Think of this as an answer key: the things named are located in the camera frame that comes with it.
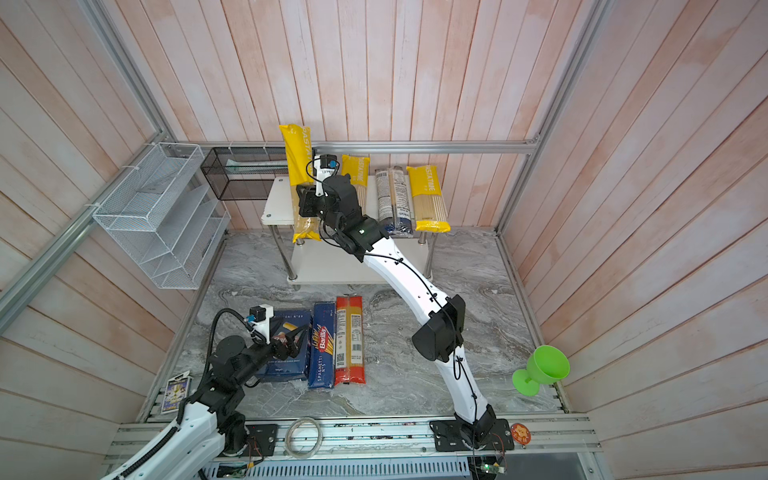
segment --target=red spaghetti package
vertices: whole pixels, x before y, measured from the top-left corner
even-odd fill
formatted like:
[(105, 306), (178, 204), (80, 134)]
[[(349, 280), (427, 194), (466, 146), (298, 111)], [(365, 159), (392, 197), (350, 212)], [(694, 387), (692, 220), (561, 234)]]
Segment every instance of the red spaghetti package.
[(362, 297), (336, 298), (336, 383), (365, 383), (362, 364)]

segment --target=metal table leg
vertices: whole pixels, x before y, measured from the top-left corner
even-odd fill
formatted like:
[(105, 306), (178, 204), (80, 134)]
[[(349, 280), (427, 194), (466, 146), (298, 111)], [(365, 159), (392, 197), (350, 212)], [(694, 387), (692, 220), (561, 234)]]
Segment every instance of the metal table leg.
[(431, 279), (432, 278), (432, 257), (435, 256), (435, 243), (437, 243), (437, 233), (432, 234), (432, 239), (429, 242), (429, 253), (427, 253), (427, 263), (424, 266), (424, 276)]
[(288, 270), (288, 280), (295, 280), (296, 272), (293, 270), (293, 265), (290, 264), (290, 260), (288, 258), (288, 250), (283, 243), (283, 238), (280, 236), (277, 225), (269, 225), (269, 228), (270, 232), (272, 232), (272, 238), (275, 239), (275, 243), (277, 244), (277, 249), (280, 251), (280, 256), (283, 258), (283, 263), (285, 263), (286, 270)]

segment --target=black mounting plate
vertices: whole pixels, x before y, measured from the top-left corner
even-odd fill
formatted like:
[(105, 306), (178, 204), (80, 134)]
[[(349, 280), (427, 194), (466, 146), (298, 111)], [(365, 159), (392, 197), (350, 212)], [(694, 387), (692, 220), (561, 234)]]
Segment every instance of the black mounting plate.
[[(435, 450), (438, 452), (464, 452), (472, 450), (472, 447), (467, 446), (464, 440), (462, 440), (462, 436), (458, 431), (460, 425), (459, 420), (432, 420), (429, 423), (429, 428), (435, 434)], [(505, 419), (496, 419), (485, 439), (487, 441), (485, 445), (480, 445), (480, 448), (475, 450), (493, 451), (495, 449), (501, 453), (502, 447), (506, 452), (515, 449), (515, 441), (512, 440), (512, 435), (509, 432), (509, 422)]]
[(265, 457), (271, 457), (275, 454), (275, 442), (277, 441), (277, 424), (259, 424), (246, 425), (250, 436), (256, 439), (259, 450)]

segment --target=black mesh basket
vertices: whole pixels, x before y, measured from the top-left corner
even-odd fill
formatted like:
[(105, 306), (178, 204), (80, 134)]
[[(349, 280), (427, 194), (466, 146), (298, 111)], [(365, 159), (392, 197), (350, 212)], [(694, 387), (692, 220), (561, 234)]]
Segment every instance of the black mesh basket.
[(219, 200), (266, 200), (288, 161), (284, 147), (215, 147), (201, 170)]

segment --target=wooden wall panel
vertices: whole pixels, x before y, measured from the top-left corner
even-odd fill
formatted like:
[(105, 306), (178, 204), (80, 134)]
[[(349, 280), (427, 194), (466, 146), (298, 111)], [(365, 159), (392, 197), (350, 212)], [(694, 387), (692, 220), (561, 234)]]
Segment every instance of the wooden wall panel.
[[(199, 26), (202, 14), (186, 13)], [(210, 37), (194, 40), (210, 53)], [(227, 83), (220, 68), (203, 77)], [(0, 2), (0, 290), (155, 133), (76, 0)], [(86, 239), (0, 339), (4, 473), (95, 477), (188, 306), (103, 231)]]
[(616, 478), (765, 476), (766, 21), (617, 2), (502, 234)]
[[(407, 141), (535, 136), (594, 0), (104, 4), (178, 138), (251, 141), (258, 123), (260, 138), (279, 141), (277, 125), (297, 123), (318, 140)], [(487, 227), (523, 160), (399, 154), (371, 165), (437, 165), (451, 222)], [(235, 230), (261, 227), (257, 207), (230, 212)]]

